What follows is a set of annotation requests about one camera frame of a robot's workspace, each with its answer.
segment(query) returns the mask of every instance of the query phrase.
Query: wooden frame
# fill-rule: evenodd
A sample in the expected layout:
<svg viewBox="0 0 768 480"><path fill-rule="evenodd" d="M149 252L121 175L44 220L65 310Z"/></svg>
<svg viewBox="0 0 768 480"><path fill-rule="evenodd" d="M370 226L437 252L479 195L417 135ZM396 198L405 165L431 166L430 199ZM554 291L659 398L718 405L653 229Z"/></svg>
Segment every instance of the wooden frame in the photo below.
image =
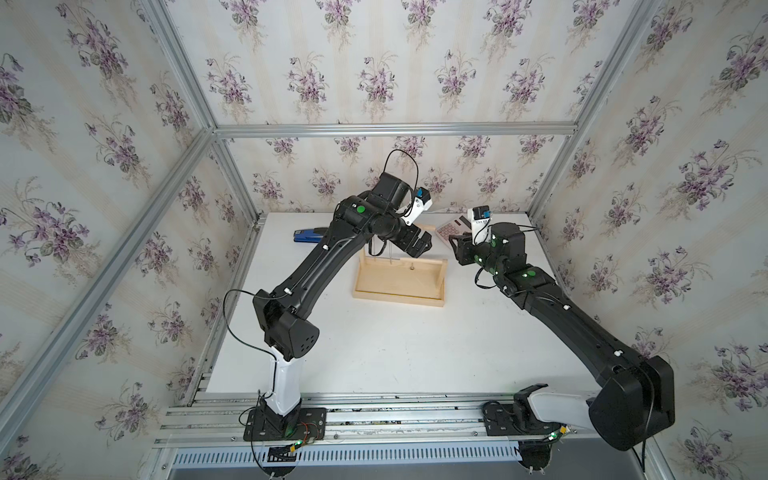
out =
<svg viewBox="0 0 768 480"><path fill-rule="evenodd" d="M360 250L360 265L352 296L366 300L445 305L448 260L369 257Z"/></svg>

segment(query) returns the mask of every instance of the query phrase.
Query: metal mounting plate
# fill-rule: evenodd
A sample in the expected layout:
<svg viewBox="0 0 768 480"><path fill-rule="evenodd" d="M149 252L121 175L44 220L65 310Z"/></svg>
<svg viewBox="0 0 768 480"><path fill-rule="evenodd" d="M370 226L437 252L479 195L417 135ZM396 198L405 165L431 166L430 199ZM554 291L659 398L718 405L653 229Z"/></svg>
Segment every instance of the metal mounting plate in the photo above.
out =
<svg viewBox="0 0 768 480"><path fill-rule="evenodd" d="M327 410L325 409L301 409L299 411L299 425L291 436L284 438L281 432L265 420L263 410L253 409L248 413L243 440L246 442L303 440L307 436L313 436L316 440L322 440L326 434L326 412ZM312 429L309 428L309 431L307 431L301 423L315 426L317 430L312 432Z"/></svg>

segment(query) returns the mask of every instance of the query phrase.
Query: black cable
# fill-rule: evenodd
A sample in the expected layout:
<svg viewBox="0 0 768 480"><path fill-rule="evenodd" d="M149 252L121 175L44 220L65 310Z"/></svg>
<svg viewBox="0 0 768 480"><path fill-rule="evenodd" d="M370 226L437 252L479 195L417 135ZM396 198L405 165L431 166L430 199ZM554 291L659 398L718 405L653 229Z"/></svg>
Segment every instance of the black cable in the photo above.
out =
<svg viewBox="0 0 768 480"><path fill-rule="evenodd" d="M382 243L382 249L379 250L379 252L376 255L374 255L373 252L372 252L372 249L373 249L373 237L371 237L371 240L368 240L368 254L371 257L380 257L381 254L384 253L384 248L386 247L386 240L384 240L383 242L384 243Z"/></svg>
<svg viewBox="0 0 768 480"><path fill-rule="evenodd" d="M654 388L654 381L650 379L650 375L648 375L648 372L640 368L640 371L645 375L645 378L648 379L648 382L650 383L650 408L648 409L648 419L645 421L645 430L643 431L643 453L642 453L642 460L640 462L640 467L643 469L643 473L645 473L645 442L648 437L648 427L650 426L650 416L654 413L654 401L656 400L656 389Z"/></svg>
<svg viewBox="0 0 768 480"><path fill-rule="evenodd" d="M235 339L235 340L237 340L238 342L242 343L242 344L243 344L243 345L245 345L245 346L249 346L250 348L252 348L252 349L254 349L254 350L259 350L260 352L264 352L264 353L266 353L267 355L271 356L271 357L272 357L272 358L275 360L275 367L274 367L274 369L273 369L273 371L272 371L272 389L270 390L270 394L269 394L268 396L264 397L265 399L268 399L269 397L271 397L271 396L272 396L272 395L274 395L274 393L275 393L275 381L276 381L276 377L277 377L277 357L276 357L276 356L275 356L275 354L274 354L274 353L272 353L271 351L269 351L269 350L265 350L265 349L260 349L260 348L259 348L259 347L257 347L257 346L253 346L253 345L251 345L250 343L246 343L246 342L244 342L243 340L241 340L241 339L240 339L240 337L238 337L237 335L235 335L235 334L234 334L234 332L233 332L233 331L232 331L232 329L230 328L230 321L229 321L229 319L227 318L227 295L229 295L229 294L230 294L230 293L232 293L232 292L241 292L241 293L247 293L248 295L251 295L251 296L256 296L256 295L253 295L251 292L248 292L248 291L246 291L246 290L240 290L240 289L237 289L237 288L233 288L232 290L228 290L228 291L227 291L227 292L224 294L224 299L223 299L223 300L222 300L222 302L221 302L221 312L222 312L222 314L224 315L224 325L226 325L226 326L227 326L227 332L229 332L229 333L230 333L230 335L231 335L232 337L234 337L234 339Z"/></svg>
<svg viewBox="0 0 768 480"><path fill-rule="evenodd" d="M472 245L477 245L478 235L482 233L483 230L491 226L491 219L488 218L488 222L484 225L483 228L480 229L479 232L475 234L475 236L472 238Z"/></svg>
<svg viewBox="0 0 768 480"><path fill-rule="evenodd" d="M389 157L391 157L392 154L394 154L396 151L402 152L402 153L408 155L408 158L410 158L411 161L413 162L413 164L416 166L416 181L413 183L413 188L417 188L418 185L419 185L419 164L417 164L416 160L414 160L413 157L411 157L411 154L408 153L405 150L400 150L399 148L392 149L392 151L389 152L389 155L386 156L386 160L384 161L384 168L382 169L382 173L386 172L386 165L389 163ZM411 210L413 210L413 204L414 204L414 202L416 202L416 192L413 190L413 188L409 188L409 190L411 190L411 204L408 205L408 208L406 208L402 212L402 215L400 215L401 217L405 217L406 215L411 213Z"/></svg>
<svg viewBox="0 0 768 480"><path fill-rule="evenodd" d="M478 280L480 280L480 273L482 273L483 270L484 270L483 267L480 267L480 270L478 270L478 272L475 274L475 285L479 286L483 290L490 290L491 288L496 288L496 285L494 285L494 286L486 286L486 285L480 285L478 283Z"/></svg>

